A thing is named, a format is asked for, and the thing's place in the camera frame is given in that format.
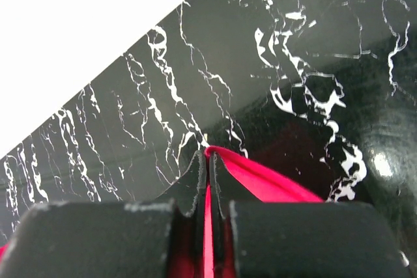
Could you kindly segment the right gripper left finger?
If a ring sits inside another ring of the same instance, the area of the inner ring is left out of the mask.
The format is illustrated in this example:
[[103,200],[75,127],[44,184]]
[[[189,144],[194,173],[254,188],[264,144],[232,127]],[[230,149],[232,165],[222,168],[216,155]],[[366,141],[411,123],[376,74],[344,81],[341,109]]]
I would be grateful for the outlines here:
[[1,276],[202,277],[206,182],[196,152],[153,201],[36,204],[1,257]]

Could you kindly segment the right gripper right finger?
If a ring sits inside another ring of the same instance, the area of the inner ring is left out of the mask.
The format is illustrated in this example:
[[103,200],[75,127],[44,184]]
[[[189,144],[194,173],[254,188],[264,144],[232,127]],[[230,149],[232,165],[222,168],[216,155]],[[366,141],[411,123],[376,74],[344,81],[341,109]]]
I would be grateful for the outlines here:
[[210,277],[409,277],[382,216],[324,202],[234,152],[211,152]]

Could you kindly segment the red t shirt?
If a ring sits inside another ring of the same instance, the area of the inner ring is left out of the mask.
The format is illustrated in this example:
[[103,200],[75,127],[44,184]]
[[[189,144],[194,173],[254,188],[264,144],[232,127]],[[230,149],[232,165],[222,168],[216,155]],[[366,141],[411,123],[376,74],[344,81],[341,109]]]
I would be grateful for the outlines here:
[[319,202],[291,179],[210,146],[154,201],[47,202],[1,248],[2,277],[213,277],[232,200]]

